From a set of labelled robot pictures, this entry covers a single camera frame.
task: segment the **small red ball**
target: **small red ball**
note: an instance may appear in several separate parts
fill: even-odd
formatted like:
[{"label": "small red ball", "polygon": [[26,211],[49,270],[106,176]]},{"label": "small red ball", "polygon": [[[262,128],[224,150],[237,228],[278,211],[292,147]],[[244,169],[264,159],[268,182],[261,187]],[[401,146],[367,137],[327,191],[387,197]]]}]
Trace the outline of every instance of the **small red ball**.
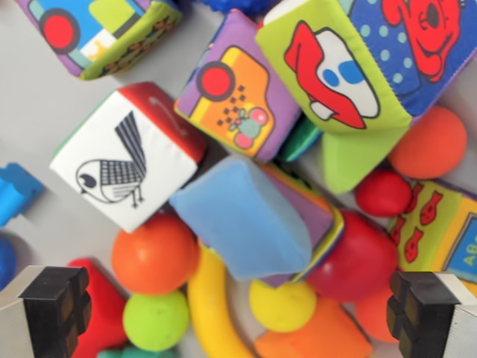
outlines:
[{"label": "small red ball", "polygon": [[408,182],[396,172],[375,169],[356,187],[355,197],[365,213],[391,218],[404,212],[412,192]]},{"label": "small red ball", "polygon": [[354,302],[388,284],[397,267],[397,248],[376,224],[349,210],[342,214],[340,241],[307,281],[323,296]]}]

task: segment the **yellow ball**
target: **yellow ball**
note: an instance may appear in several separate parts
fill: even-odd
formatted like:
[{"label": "yellow ball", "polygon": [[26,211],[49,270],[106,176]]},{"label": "yellow ball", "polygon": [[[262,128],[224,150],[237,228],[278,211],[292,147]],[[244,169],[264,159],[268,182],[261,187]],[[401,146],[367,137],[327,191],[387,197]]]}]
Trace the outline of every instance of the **yellow ball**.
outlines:
[{"label": "yellow ball", "polygon": [[285,283],[278,289],[259,281],[250,285],[249,302],[253,315],[275,332],[292,332],[303,327],[316,307],[316,293],[303,281]]}]

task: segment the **light blue cushion block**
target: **light blue cushion block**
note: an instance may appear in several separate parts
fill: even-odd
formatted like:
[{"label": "light blue cushion block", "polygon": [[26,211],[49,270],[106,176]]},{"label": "light blue cushion block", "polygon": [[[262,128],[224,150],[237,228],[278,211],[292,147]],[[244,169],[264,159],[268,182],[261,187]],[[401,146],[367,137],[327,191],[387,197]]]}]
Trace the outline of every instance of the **light blue cushion block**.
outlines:
[{"label": "light blue cushion block", "polygon": [[299,272],[310,262],[305,223],[249,159],[222,160],[170,203],[236,280]]}]

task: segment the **blue plastic toy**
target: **blue plastic toy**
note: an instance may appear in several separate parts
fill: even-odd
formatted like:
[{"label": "blue plastic toy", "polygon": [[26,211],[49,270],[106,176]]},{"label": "blue plastic toy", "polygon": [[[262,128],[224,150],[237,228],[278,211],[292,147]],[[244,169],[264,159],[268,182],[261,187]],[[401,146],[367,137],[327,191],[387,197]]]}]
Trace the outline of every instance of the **blue plastic toy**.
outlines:
[{"label": "blue plastic toy", "polygon": [[0,291],[12,281],[15,269],[16,255],[13,246],[0,236]]},{"label": "blue plastic toy", "polygon": [[232,9],[239,9],[247,15],[265,13],[274,3],[272,0],[199,0],[209,5],[214,11],[228,13]]},{"label": "blue plastic toy", "polygon": [[24,214],[43,191],[43,185],[17,163],[0,169],[0,227]]}]

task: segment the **red ball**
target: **red ball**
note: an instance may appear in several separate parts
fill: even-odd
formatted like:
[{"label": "red ball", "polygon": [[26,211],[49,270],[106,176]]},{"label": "red ball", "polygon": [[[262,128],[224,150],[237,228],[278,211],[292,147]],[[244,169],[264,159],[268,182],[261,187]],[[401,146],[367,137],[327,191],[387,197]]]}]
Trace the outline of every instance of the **red ball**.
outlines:
[{"label": "red ball", "polygon": [[356,319],[363,330],[374,339],[396,342],[387,322],[388,300],[393,295],[389,285],[356,302]]},{"label": "red ball", "polygon": [[355,196],[365,213],[392,218],[404,212],[412,192],[408,182],[396,172],[375,169],[356,187]]},{"label": "red ball", "polygon": [[307,281],[321,295],[353,302],[386,286],[397,267],[397,248],[376,224],[343,210],[344,232]]}]

